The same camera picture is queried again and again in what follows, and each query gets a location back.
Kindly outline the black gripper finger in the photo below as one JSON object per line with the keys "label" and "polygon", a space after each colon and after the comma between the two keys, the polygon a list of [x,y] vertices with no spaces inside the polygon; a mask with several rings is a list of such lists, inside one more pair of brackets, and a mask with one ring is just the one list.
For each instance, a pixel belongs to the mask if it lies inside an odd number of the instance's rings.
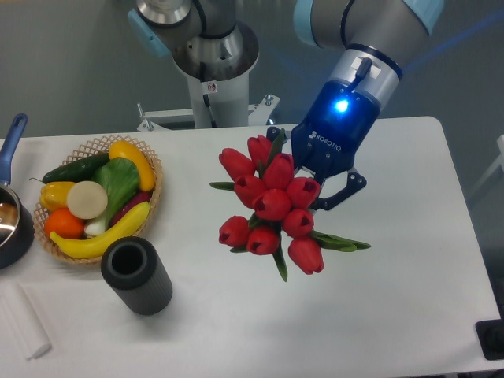
{"label": "black gripper finger", "polygon": [[346,183],[343,188],[327,197],[318,196],[310,205],[310,208],[312,210],[330,211],[357,194],[366,185],[367,179],[357,169],[350,169],[346,172]]}
{"label": "black gripper finger", "polygon": [[272,153],[280,154],[284,145],[290,140],[290,131],[285,128],[270,126],[267,129],[266,137],[272,142]]}

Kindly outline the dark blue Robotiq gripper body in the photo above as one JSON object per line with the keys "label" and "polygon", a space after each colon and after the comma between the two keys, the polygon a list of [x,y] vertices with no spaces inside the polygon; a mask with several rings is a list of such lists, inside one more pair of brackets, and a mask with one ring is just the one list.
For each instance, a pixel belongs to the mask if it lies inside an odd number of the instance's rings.
{"label": "dark blue Robotiq gripper body", "polygon": [[346,49],[303,121],[291,131],[294,167],[325,179],[354,167],[355,154],[402,78],[369,46]]}

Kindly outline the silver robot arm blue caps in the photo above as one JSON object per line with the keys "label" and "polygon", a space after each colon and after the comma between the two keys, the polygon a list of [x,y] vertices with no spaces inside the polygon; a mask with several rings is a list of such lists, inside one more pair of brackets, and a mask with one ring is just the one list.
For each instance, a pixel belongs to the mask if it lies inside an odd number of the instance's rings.
{"label": "silver robot arm blue caps", "polygon": [[[342,55],[289,138],[294,166],[318,183],[346,173],[346,186],[314,209],[330,210],[366,184],[355,154],[399,85],[405,66],[432,34],[441,1],[299,1],[295,33]],[[247,126],[249,74],[258,39],[233,1],[137,1],[128,22],[152,54],[171,55],[185,75],[196,128]]]}

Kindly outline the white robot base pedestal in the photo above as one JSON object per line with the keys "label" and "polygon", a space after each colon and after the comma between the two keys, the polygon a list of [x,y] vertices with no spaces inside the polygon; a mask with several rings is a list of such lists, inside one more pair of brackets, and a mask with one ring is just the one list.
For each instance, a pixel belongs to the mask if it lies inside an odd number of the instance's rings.
{"label": "white robot base pedestal", "polygon": [[181,124],[202,128],[230,128],[272,125],[272,113],[280,98],[266,94],[257,104],[249,102],[249,73],[230,80],[202,81],[186,75],[189,109],[143,111],[140,104],[140,132],[160,131]]}

